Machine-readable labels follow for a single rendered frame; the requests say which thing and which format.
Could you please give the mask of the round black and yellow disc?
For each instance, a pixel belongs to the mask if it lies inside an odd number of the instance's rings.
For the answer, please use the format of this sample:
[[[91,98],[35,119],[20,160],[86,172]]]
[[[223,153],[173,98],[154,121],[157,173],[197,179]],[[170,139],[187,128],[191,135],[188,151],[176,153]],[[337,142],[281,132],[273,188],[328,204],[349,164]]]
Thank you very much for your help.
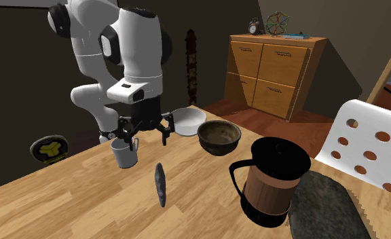
[[[52,165],[67,157],[68,141],[61,135],[45,136],[30,147],[30,154],[39,162]]]

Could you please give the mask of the wooden chest of drawers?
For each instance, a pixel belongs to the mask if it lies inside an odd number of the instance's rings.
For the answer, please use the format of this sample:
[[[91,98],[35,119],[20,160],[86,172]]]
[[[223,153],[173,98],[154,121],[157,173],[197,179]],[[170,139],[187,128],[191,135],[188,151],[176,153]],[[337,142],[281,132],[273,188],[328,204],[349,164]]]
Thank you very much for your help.
[[[292,122],[303,109],[327,38],[231,35],[225,99]]]

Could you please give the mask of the dark grey rough cushion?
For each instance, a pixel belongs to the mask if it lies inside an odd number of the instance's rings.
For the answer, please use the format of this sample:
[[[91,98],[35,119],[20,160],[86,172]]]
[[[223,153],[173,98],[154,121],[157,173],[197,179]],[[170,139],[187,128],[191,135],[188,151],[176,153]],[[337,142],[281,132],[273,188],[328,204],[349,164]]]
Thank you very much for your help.
[[[293,239],[371,239],[345,187],[319,172],[301,177],[288,218]]]

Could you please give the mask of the grey mug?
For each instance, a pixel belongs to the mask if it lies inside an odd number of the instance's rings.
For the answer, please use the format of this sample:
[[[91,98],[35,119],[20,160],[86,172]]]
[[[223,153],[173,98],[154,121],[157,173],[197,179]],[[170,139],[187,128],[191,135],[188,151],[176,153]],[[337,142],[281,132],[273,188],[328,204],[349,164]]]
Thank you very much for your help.
[[[131,144],[126,143],[123,139],[112,140],[110,146],[120,168],[130,168],[138,162],[138,144],[139,138],[136,137],[132,138]]]

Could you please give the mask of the dark alarm clock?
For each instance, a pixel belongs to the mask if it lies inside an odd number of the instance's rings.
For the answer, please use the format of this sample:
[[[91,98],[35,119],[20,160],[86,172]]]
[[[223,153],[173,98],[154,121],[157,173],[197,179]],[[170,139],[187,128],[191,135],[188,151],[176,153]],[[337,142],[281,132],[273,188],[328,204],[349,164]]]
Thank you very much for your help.
[[[248,26],[248,33],[250,35],[258,35],[261,32],[260,22],[258,18],[253,18]]]

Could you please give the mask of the white chair with round holes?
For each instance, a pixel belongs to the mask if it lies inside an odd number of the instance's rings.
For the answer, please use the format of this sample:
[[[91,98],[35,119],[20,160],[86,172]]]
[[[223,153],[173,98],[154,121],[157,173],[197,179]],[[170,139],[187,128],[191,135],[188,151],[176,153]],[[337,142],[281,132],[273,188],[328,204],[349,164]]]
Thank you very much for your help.
[[[391,184],[391,110],[344,103],[315,159],[381,189]]]

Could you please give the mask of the black and brown coffee press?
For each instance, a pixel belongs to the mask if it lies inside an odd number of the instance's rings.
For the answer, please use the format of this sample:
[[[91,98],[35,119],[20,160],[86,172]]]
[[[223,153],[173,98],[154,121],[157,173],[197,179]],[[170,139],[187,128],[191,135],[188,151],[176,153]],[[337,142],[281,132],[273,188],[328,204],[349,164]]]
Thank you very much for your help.
[[[251,146],[252,158],[234,162],[229,167],[233,183],[234,171],[248,167],[244,187],[235,186],[244,214],[262,227],[282,225],[291,207],[291,200],[301,176],[311,166],[311,159],[297,144],[277,137],[257,139]]]

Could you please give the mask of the wooden table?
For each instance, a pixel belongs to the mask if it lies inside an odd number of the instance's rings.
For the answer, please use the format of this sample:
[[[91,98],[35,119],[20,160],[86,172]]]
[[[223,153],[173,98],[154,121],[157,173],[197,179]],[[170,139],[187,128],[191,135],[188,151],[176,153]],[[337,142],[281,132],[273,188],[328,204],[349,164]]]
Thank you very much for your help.
[[[0,239],[291,239],[287,224],[256,225],[240,207],[235,186],[247,170],[229,175],[232,162],[250,157],[262,136],[277,136],[320,151],[332,121],[300,113],[288,123],[253,109],[211,107],[209,120],[230,120],[242,131],[235,151],[205,152],[196,136],[173,134],[167,146],[157,131],[138,134],[138,163],[117,166],[103,143],[0,187]],[[155,166],[166,176],[166,205],[160,206]]]

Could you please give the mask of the tall brown spiky pole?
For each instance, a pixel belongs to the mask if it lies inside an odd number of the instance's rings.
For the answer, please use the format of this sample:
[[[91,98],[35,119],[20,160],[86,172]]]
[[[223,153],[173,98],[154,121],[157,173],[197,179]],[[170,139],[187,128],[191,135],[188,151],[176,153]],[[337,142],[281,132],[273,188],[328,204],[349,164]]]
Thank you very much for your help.
[[[197,103],[197,59],[196,59],[196,36],[192,29],[189,29],[185,38],[187,55],[187,92],[189,105]]]

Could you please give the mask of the light wooden frame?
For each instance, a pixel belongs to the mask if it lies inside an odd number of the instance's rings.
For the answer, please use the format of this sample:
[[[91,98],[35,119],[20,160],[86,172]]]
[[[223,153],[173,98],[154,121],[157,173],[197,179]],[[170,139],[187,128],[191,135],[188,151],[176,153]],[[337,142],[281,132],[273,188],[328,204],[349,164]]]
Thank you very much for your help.
[[[381,94],[381,91],[386,86],[389,78],[391,76],[391,57],[385,66],[384,70],[382,71],[382,74],[380,75],[379,79],[377,80],[376,85],[374,86],[373,90],[371,91],[367,103],[374,105],[375,101],[377,100],[378,96]]]

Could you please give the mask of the dark grey flat oblong stone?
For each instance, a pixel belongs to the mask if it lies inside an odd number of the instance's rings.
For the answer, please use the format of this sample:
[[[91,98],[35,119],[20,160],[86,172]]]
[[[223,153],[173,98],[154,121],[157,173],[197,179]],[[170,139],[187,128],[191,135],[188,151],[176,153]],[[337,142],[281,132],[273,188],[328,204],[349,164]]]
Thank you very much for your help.
[[[161,163],[157,163],[155,166],[155,186],[157,195],[160,201],[160,206],[166,205],[166,176]]]

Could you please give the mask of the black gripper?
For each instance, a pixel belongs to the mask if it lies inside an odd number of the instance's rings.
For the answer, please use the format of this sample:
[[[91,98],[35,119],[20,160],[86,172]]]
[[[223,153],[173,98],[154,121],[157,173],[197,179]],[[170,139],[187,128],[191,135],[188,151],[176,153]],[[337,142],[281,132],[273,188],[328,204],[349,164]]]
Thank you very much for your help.
[[[130,151],[134,150],[132,139],[139,130],[157,129],[162,133],[163,146],[166,146],[166,139],[175,132],[174,116],[170,112],[161,114],[160,97],[142,100],[131,105],[130,109],[131,117],[121,115],[117,121],[117,137],[129,144]],[[168,122],[167,127],[161,124],[162,119]]]

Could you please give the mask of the dark brown bowl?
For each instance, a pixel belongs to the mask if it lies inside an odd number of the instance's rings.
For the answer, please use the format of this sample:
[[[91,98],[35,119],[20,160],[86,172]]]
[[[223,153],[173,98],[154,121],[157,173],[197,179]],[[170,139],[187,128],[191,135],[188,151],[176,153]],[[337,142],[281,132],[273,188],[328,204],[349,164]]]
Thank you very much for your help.
[[[215,156],[231,153],[239,143],[241,130],[235,124],[224,120],[210,120],[198,128],[201,147]]]

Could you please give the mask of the white bowl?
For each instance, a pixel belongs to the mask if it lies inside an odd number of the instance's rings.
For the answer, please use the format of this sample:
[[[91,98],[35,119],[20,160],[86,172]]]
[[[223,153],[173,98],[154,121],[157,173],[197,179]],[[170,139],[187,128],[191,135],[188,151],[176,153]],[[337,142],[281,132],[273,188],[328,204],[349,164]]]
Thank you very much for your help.
[[[206,121],[206,114],[194,108],[181,108],[172,112],[175,132],[181,136],[194,136],[198,128]]]

